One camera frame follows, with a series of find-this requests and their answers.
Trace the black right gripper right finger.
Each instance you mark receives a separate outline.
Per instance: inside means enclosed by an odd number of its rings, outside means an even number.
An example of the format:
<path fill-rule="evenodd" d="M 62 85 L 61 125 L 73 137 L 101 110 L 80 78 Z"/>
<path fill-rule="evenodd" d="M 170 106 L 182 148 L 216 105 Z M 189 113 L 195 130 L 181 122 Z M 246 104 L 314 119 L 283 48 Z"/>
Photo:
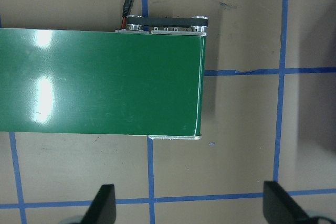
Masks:
<path fill-rule="evenodd" d="M 307 213 L 273 181 L 263 184 L 263 215 L 270 224 L 311 222 Z"/>

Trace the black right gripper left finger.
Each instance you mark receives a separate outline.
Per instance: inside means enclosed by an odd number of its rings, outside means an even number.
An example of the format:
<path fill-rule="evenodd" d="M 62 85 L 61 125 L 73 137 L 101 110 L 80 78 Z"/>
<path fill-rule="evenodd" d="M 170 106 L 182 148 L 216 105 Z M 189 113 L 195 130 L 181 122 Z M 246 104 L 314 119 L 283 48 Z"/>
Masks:
<path fill-rule="evenodd" d="M 114 184 L 102 185 L 82 218 L 82 223 L 115 223 L 116 196 Z"/>

